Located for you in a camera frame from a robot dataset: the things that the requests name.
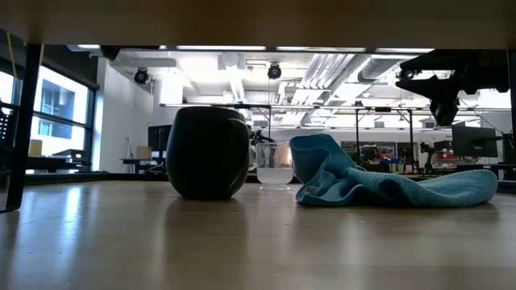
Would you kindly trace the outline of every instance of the window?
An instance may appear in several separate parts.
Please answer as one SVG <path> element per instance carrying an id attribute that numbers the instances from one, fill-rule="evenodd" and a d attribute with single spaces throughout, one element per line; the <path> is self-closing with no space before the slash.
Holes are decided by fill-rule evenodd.
<path id="1" fill-rule="evenodd" d="M 40 68 L 34 111 L 85 123 L 87 104 L 87 87 L 48 68 Z"/>
<path id="2" fill-rule="evenodd" d="M 84 85 L 40 67 L 31 139 L 43 141 L 42 155 L 67 149 L 85 150 L 88 95 Z"/>
<path id="3" fill-rule="evenodd" d="M 0 101 L 8 104 L 12 103 L 14 80 L 11 75 L 0 72 Z M 7 109 L 2 109 L 2 111 L 4 114 L 9 112 Z"/>
<path id="4" fill-rule="evenodd" d="M 375 121 L 374 127 L 375 128 L 385 128 L 385 124 L 382 121 Z"/>
<path id="5" fill-rule="evenodd" d="M 435 127 L 435 122 L 425 122 L 425 126 L 424 126 L 426 129 L 432 129 Z"/>

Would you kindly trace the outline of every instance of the box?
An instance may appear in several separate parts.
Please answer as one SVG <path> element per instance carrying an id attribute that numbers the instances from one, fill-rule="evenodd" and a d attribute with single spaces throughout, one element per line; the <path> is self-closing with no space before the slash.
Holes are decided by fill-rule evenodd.
<path id="1" fill-rule="evenodd" d="M 43 150 L 43 141 L 31 139 L 29 143 L 29 156 L 41 156 Z"/>
<path id="2" fill-rule="evenodd" d="M 136 149 L 136 159 L 150 160 L 152 159 L 152 148 L 146 146 L 138 146 Z"/>

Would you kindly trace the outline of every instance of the security camera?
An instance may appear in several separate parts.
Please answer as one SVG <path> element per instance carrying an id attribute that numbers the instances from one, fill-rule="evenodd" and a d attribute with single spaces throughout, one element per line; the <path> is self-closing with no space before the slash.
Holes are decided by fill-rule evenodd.
<path id="1" fill-rule="evenodd" d="M 281 68 L 279 64 L 271 64 L 268 68 L 267 76 L 271 80 L 277 80 L 281 77 Z"/>
<path id="2" fill-rule="evenodd" d="M 397 75 L 397 78 L 400 81 L 412 80 L 419 73 L 421 73 L 421 71 L 417 69 L 402 69 Z"/>
<path id="3" fill-rule="evenodd" d="M 147 73 L 147 68 L 138 68 L 138 72 L 135 74 L 136 84 L 145 85 L 151 81 L 151 77 Z"/>

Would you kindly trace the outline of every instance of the blue microfiber cloth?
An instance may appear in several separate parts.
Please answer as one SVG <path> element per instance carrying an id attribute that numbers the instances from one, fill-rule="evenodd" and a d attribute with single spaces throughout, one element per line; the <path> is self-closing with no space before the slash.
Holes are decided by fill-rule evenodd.
<path id="1" fill-rule="evenodd" d="M 488 170 L 457 172 L 415 182 L 393 173 L 366 172 L 330 135 L 295 137 L 290 148 L 296 176 L 304 184 L 300 205 L 465 207 L 486 202 L 497 191 Z"/>

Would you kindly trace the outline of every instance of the fluorescent light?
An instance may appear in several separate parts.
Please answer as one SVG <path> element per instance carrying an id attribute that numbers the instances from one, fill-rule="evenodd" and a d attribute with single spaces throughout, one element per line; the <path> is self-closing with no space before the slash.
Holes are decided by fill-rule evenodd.
<path id="1" fill-rule="evenodd" d="M 79 44 L 77 45 L 79 48 L 83 49 L 99 49 L 100 45 L 98 44 Z"/>
<path id="2" fill-rule="evenodd" d="M 427 53 L 433 51 L 433 48 L 377 48 L 376 52 L 386 53 Z"/>
<path id="3" fill-rule="evenodd" d="M 371 55 L 376 60 L 412 60 L 415 55 Z"/>
<path id="4" fill-rule="evenodd" d="M 166 107 L 211 106 L 210 104 L 160 104 Z"/>
<path id="5" fill-rule="evenodd" d="M 178 45 L 179 50 L 263 51 L 265 46 Z"/>
<path id="6" fill-rule="evenodd" d="M 315 106 L 271 105 L 271 109 L 313 109 Z"/>
<path id="7" fill-rule="evenodd" d="M 365 48 L 309 48 L 309 47 L 276 47 L 283 52 L 365 52 Z"/>

